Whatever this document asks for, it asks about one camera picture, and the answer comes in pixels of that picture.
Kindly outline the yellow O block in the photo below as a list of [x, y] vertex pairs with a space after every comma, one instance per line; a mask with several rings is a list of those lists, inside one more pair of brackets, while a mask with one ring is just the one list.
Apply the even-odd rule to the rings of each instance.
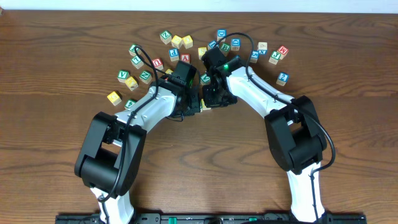
[[210, 110], [211, 108], [206, 107], [204, 99], [201, 99], [201, 111]]

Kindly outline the green B block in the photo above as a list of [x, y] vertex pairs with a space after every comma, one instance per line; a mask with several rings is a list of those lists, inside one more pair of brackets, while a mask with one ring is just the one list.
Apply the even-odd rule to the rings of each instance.
[[226, 42], [223, 42], [220, 45], [220, 51], [225, 57], [229, 54], [230, 50], [231, 50], [231, 46], [229, 44], [227, 44]]

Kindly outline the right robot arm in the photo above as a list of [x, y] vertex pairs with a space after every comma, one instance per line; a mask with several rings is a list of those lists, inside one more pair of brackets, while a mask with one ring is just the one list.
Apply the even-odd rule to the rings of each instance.
[[240, 57], [202, 62], [211, 77], [203, 88], [205, 105], [224, 107], [240, 98], [264, 118], [270, 152], [289, 179], [292, 215], [300, 222], [317, 221], [325, 209], [315, 170], [321, 166], [326, 139], [312, 101], [276, 90], [252, 68], [245, 68]]

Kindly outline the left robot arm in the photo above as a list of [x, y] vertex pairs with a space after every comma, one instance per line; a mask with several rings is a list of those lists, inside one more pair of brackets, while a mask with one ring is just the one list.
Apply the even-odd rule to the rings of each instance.
[[163, 82], [152, 85], [133, 106], [114, 115], [99, 112], [91, 121], [74, 172], [91, 189], [103, 223], [129, 223], [134, 215], [131, 188], [147, 133], [163, 118], [200, 112], [196, 88]]

